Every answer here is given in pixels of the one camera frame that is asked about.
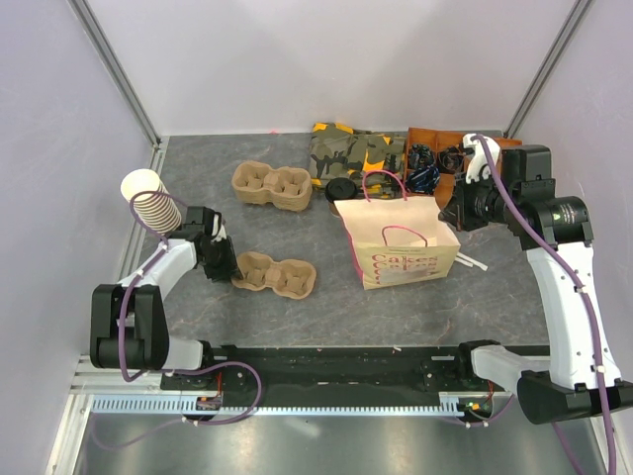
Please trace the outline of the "beige pink paper bag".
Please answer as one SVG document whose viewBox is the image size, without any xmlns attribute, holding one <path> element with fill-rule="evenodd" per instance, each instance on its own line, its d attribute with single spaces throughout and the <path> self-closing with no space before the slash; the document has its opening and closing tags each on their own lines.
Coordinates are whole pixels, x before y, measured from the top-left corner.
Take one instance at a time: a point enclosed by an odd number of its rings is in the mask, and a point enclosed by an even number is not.
<svg viewBox="0 0 633 475">
<path fill-rule="evenodd" d="M 409 195 L 402 180 L 396 182 L 400 198 L 372 198 L 366 185 L 357 185 L 355 199 L 336 201 L 366 290 L 444 278 L 460 249 L 453 231 L 438 219 L 435 198 Z"/>
</svg>

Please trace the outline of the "brown paper coffee cup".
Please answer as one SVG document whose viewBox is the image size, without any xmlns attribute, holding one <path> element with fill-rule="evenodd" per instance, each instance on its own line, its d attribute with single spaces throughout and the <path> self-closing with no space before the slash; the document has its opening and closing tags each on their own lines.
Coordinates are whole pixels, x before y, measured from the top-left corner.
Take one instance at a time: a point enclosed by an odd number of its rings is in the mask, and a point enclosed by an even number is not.
<svg viewBox="0 0 633 475">
<path fill-rule="evenodd" d="M 340 213 L 337 209 L 337 202 L 336 201 L 332 201 L 328 204 L 329 206 L 329 210 L 330 212 L 333 214 L 333 216 L 339 218 L 340 217 Z"/>
</svg>

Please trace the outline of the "black plastic cup lid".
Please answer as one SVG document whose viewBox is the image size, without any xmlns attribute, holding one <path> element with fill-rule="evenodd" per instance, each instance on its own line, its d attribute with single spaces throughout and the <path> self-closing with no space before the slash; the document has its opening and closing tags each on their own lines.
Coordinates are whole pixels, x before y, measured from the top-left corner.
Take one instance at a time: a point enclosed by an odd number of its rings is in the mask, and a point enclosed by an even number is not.
<svg viewBox="0 0 633 475">
<path fill-rule="evenodd" d="M 349 178 L 333 178 L 326 184 L 324 195 L 329 203 L 353 200 L 358 195 L 358 188 L 354 181 Z"/>
</svg>

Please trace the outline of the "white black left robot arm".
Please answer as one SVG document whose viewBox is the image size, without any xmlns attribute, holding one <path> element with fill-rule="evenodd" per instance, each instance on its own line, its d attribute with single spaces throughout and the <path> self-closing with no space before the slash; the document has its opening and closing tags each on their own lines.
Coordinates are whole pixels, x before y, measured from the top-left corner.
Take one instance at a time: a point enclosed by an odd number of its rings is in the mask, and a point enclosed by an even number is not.
<svg viewBox="0 0 633 475">
<path fill-rule="evenodd" d="M 95 288 L 91 302 L 90 361 L 97 368 L 119 369 L 126 380 L 132 370 L 183 370 L 196 389 L 217 378 L 207 359 L 210 345 L 169 334 L 165 297 L 188 272 L 200 267 L 212 282 L 241 276 L 221 213 L 207 207 L 187 209 L 184 223 L 159 242 L 139 269 L 116 284 Z"/>
</svg>

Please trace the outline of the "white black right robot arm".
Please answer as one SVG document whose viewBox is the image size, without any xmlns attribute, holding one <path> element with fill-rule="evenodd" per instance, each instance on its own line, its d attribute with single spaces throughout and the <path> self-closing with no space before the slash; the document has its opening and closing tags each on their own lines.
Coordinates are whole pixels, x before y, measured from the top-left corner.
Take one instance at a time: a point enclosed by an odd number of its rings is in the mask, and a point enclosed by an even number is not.
<svg viewBox="0 0 633 475">
<path fill-rule="evenodd" d="M 593 284 L 593 233 L 585 202 L 559 197 L 551 151 L 506 149 L 468 134 L 454 147 L 454 188 L 440 219 L 470 232 L 505 224 L 536 277 L 549 338 L 549 361 L 521 356 L 493 340 L 460 344 L 453 377 L 472 390 L 489 380 L 511 392 L 536 425 L 590 418 L 632 406 L 603 332 Z"/>
</svg>

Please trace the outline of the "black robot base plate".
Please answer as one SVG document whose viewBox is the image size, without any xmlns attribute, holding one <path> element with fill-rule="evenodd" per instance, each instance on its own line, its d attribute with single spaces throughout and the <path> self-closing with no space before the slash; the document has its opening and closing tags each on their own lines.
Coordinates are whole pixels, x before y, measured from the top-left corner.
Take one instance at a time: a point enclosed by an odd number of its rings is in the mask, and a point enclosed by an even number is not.
<svg viewBox="0 0 633 475">
<path fill-rule="evenodd" d="M 466 373 L 455 346 L 237 347 L 210 364 L 231 368 L 161 379 L 163 390 L 219 391 L 231 403 L 333 406 L 430 404 L 443 393 L 487 398 L 488 382 Z"/>
</svg>

